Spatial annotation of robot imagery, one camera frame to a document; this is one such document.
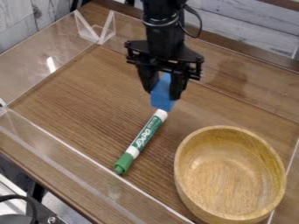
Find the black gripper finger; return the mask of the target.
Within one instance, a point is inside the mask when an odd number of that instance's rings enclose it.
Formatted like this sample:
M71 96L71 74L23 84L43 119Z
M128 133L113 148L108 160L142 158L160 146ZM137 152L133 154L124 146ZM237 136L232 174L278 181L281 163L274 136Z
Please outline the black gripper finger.
M136 70L144 91L149 93L158 81L158 70L154 66L148 66L145 64L137 64Z
M188 74L184 71L170 73L169 97L172 100L180 99L181 93L186 88L188 79Z

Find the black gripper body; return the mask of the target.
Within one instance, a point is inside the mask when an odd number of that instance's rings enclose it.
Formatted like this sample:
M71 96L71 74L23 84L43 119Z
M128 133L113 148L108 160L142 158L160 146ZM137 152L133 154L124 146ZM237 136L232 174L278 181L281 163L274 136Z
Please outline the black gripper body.
M125 61L134 65L145 64L157 68L158 72L172 73L184 71L189 79L201 78L201 64L204 57L194 52L185 44L178 45L173 53L162 51L150 52L145 40L130 40L125 42Z

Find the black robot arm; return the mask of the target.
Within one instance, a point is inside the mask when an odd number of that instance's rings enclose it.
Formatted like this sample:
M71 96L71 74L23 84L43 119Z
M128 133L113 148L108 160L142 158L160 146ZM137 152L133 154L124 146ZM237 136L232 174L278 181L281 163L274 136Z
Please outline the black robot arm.
M201 78L204 57L185 44L184 37L197 38L184 28L184 12L188 11L201 24L201 17L186 4L188 0L141 0L145 28L144 40L128 40L125 61L134 65L144 91L149 93L158 81L158 73L170 75L169 98L178 100L189 79Z

